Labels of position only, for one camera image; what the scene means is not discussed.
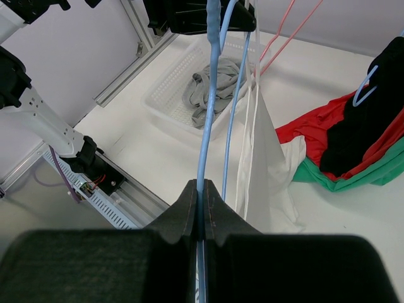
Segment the white tank top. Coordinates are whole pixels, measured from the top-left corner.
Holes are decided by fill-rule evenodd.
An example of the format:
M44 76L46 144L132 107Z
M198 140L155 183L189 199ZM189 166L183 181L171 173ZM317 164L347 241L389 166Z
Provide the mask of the white tank top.
M279 142L261 93L261 53L254 58L254 81L241 100L246 117L234 210L261 232L298 233L303 227L288 187L306 156L306 142L303 136Z

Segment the light blue hanger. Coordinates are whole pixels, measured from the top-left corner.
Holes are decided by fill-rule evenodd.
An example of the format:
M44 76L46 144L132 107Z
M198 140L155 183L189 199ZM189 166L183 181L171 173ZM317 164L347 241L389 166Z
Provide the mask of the light blue hanger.
M208 156L211 128L214 118L215 98L217 92L217 71L219 56L223 51L228 30L221 27L221 2L208 1L207 11L207 38L211 45L210 54L210 84L208 93L208 105L206 109L206 119L199 152L198 170L196 178L196 223L197 223L197 265L198 265L198 301L207 302L207 273L206 273L206 253L205 253L205 213L204 213L204 186L205 169Z

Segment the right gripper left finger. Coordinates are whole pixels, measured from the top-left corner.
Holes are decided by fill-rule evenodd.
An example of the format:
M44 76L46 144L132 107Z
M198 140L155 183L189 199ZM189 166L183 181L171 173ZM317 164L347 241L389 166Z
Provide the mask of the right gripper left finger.
M194 302L196 183L142 229L31 230L1 260L2 302Z

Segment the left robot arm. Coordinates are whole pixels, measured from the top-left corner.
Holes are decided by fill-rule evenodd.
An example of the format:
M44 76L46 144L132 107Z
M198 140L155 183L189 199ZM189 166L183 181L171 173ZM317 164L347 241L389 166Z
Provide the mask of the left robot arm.
M255 8L246 1L144 1L148 28L157 35L170 30L182 35L206 33L210 21L218 21L220 40L228 31L253 32L258 21ZM51 6L67 11L68 1L1 1L1 40L39 19ZM100 157L94 140L75 131L58 116L32 86L25 65L1 49L1 112L12 115L50 146L54 155L95 187L110 196L126 180L122 173Z

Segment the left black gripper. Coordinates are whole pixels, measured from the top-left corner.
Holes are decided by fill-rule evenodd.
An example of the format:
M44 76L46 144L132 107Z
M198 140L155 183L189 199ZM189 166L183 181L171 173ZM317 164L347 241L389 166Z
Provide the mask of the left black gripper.
M207 1L147 0L148 27L155 35L168 30L182 35L207 33ZM256 29L255 7L246 1L224 1L221 27L231 32L253 32Z

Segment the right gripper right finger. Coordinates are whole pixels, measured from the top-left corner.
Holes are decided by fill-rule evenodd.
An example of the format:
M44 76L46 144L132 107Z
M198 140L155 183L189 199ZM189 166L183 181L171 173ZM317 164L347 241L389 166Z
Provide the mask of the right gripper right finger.
M374 247L355 235L264 234L205 182L208 302L397 302Z

